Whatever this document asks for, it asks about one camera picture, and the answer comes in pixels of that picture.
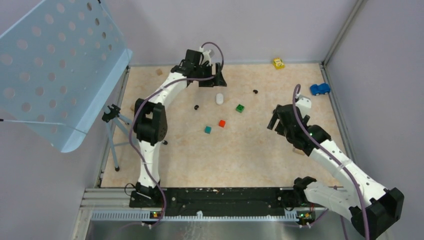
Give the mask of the white earbud charging case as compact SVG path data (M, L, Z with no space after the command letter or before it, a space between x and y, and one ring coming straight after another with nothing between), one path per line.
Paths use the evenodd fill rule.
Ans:
M225 99L224 99L224 95L222 93L217 93L215 95L215 103L217 105L222 105L224 103Z

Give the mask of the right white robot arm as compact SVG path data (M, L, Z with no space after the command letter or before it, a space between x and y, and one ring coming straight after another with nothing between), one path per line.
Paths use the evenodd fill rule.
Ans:
M400 219L404 194L366 174L321 126L309 125L309 119L309 115L301 117L301 110L293 104L277 105L267 127L324 167L345 191L330 188L313 177L298 178L294 184L298 188L293 192L294 202L299 206L309 203L324 206L349 220L367 240L376 240Z

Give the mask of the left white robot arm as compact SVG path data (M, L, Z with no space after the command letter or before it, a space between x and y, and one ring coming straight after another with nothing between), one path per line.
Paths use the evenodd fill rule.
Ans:
M176 96L192 82L199 87L225 87L224 61L213 63L212 51L188 49L185 58L173 66L160 87L134 105L132 130L138 141L133 148L140 156L140 174L131 192L132 208L164 208L166 197L160 186L159 156L168 132L166 110Z

